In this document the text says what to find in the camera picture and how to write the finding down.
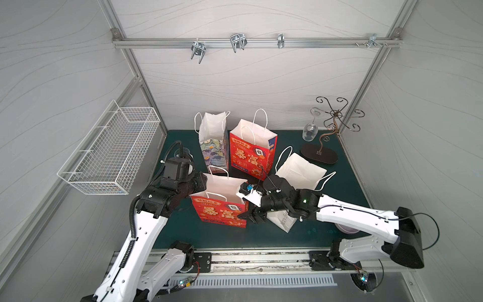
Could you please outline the red paper bag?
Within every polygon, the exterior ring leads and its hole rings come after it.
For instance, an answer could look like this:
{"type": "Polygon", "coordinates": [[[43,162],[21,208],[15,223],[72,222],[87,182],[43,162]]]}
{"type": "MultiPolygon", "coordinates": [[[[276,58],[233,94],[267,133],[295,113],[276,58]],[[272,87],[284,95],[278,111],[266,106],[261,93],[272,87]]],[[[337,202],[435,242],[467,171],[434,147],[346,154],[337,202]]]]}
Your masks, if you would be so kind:
{"type": "Polygon", "coordinates": [[[231,166],[261,181],[274,164],[278,138],[267,126],[241,119],[229,134],[231,166]]]}
{"type": "Polygon", "coordinates": [[[219,168],[222,175],[217,176],[215,166],[208,166],[206,189],[190,196],[192,205],[200,219],[204,222],[215,223],[238,228],[245,228],[247,221],[239,218],[249,208],[249,203],[236,194],[246,179],[231,177],[224,168],[219,168]]]}

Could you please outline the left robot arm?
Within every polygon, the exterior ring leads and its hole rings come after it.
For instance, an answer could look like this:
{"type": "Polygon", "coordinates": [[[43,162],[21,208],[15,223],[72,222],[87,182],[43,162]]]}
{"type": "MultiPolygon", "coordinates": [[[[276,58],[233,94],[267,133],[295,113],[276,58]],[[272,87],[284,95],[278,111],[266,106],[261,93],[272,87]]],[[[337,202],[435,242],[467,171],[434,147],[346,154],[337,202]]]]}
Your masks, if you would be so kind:
{"type": "Polygon", "coordinates": [[[147,273],[143,268],[173,211],[183,199],[205,191],[206,183],[192,156],[167,159],[153,185],[132,201],[130,234],[113,267],[95,293],[82,301],[153,301],[173,275],[190,271],[196,265],[194,247],[178,240],[147,273]]]}

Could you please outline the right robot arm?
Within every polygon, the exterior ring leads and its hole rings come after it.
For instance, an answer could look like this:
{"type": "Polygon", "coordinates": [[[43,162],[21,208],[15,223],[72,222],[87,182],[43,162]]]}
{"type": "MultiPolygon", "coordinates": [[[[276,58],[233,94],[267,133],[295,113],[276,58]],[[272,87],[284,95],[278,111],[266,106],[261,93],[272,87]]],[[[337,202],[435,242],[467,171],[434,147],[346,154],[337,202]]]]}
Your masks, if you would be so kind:
{"type": "Polygon", "coordinates": [[[383,211],[346,203],[319,191],[296,189],[283,177],[271,175],[263,185],[244,182],[236,195],[253,207],[239,217],[253,223],[265,221],[268,213],[287,211],[304,221],[343,225],[366,233],[356,239],[337,239],[327,254],[328,267],[342,270],[346,264],[389,258],[410,269],[425,266],[421,229],[416,214],[408,208],[383,211]]]}

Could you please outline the floral paper bag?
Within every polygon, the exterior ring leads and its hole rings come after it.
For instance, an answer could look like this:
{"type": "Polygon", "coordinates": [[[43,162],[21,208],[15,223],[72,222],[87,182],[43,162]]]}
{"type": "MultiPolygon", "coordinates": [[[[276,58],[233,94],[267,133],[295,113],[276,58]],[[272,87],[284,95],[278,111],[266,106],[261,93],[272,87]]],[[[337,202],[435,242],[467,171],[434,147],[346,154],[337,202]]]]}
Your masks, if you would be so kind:
{"type": "Polygon", "coordinates": [[[228,171],[228,132],[227,118],[230,111],[219,114],[206,112],[196,113],[194,116],[194,130],[198,134],[198,141],[203,159],[208,171],[213,174],[223,174],[228,171]]]}

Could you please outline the wine glass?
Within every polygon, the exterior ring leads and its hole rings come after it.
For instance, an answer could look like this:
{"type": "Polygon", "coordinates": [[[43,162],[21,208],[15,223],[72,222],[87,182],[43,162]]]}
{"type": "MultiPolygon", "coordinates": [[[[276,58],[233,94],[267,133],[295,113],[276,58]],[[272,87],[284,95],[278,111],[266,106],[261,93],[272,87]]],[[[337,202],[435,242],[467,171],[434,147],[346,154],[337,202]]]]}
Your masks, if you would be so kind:
{"type": "Polygon", "coordinates": [[[306,142],[312,142],[318,134],[318,126],[315,123],[315,118],[313,118],[313,121],[306,124],[306,126],[303,129],[303,134],[302,138],[306,142]]]}

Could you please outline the pink bowl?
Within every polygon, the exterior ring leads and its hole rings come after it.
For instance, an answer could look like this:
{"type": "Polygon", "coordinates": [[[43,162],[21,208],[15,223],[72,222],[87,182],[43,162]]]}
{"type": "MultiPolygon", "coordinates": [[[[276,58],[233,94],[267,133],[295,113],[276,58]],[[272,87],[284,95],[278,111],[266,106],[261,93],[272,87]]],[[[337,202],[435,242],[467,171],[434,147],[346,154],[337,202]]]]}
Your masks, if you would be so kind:
{"type": "Polygon", "coordinates": [[[357,234],[359,233],[360,230],[357,230],[357,229],[354,229],[352,227],[348,227],[348,226],[345,226],[345,225],[340,225],[340,224],[335,224],[336,228],[344,233],[344,234],[348,234],[348,235],[354,235],[354,234],[357,234]]]}

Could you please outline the white vent grille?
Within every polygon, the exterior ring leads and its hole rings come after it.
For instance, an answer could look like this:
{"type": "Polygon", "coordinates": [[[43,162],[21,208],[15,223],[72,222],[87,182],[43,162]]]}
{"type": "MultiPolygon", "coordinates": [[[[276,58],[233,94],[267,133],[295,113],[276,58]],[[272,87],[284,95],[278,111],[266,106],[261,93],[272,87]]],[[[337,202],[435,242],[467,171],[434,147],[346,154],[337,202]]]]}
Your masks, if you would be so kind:
{"type": "Polygon", "coordinates": [[[314,288],[337,286],[332,274],[200,276],[188,289],[314,288]]]}

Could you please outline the leftmost metal hook clamp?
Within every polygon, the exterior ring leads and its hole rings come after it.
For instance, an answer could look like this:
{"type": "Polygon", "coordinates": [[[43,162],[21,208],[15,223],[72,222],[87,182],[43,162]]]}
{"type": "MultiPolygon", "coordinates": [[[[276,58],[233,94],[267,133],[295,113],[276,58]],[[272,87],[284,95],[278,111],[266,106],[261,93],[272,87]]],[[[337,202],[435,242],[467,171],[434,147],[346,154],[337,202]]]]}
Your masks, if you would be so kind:
{"type": "Polygon", "coordinates": [[[191,45],[191,59],[195,56],[199,57],[198,64],[201,64],[206,53],[206,47],[203,43],[195,41],[191,45]]]}

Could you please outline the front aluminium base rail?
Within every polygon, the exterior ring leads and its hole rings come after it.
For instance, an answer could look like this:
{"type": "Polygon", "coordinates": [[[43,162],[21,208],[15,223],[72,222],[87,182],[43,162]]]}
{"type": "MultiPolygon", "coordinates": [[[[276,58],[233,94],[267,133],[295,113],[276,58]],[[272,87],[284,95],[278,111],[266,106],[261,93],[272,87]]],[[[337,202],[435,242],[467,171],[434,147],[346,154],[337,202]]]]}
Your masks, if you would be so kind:
{"type": "MultiPolygon", "coordinates": [[[[309,265],[309,252],[328,248],[260,248],[260,249],[195,249],[195,253],[211,253],[210,271],[202,275],[258,275],[258,274],[350,274],[357,273],[353,266],[345,270],[314,271],[309,265]]],[[[153,249],[148,256],[142,274],[149,271],[167,252],[165,249],[153,249]]],[[[382,259],[384,272],[415,273],[415,269],[405,268],[391,262],[389,258],[382,259]]],[[[362,268],[369,273],[382,273],[381,263],[376,260],[361,260],[362,268]]]]}

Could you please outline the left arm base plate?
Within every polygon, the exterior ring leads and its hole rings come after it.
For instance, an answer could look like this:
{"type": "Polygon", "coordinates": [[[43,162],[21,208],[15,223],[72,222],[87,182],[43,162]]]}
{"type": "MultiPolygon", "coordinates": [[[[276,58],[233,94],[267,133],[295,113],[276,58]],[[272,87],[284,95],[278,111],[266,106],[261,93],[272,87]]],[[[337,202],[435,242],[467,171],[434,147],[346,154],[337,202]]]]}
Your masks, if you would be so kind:
{"type": "Polygon", "coordinates": [[[212,256],[211,252],[196,251],[194,253],[194,259],[189,273],[197,273],[198,269],[200,269],[200,273],[210,273],[212,256]]]}

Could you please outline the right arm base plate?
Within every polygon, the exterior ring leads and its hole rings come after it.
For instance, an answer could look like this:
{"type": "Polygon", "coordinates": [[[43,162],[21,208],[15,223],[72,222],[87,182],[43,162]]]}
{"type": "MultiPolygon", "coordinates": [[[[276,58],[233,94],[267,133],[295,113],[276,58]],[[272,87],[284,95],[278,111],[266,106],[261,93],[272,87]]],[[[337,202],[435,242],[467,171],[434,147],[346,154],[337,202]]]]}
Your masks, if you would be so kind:
{"type": "Polygon", "coordinates": [[[309,266],[312,271],[347,271],[361,268],[361,263],[350,263],[343,260],[338,251],[309,251],[309,266]]]}

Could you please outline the horizontal aluminium rail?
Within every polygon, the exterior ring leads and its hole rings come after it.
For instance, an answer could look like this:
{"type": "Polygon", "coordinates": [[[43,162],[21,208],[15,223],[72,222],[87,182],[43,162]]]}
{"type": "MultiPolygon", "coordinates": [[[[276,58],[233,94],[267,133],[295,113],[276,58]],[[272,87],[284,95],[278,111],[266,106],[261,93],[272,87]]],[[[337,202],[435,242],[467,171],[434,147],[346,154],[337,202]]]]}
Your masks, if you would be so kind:
{"type": "MultiPolygon", "coordinates": [[[[355,43],[363,44],[368,37],[362,38],[289,38],[285,37],[283,49],[327,49],[358,48],[355,43]]],[[[379,42],[386,42],[388,47],[400,47],[401,39],[378,37],[379,42]]],[[[229,38],[198,39],[120,39],[114,41],[117,49],[190,49],[193,42],[199,41],[207,49],[231,49],[229,38]]],[[[277,37],[247,38],[246,49],[278,49],[277,37]]]]}

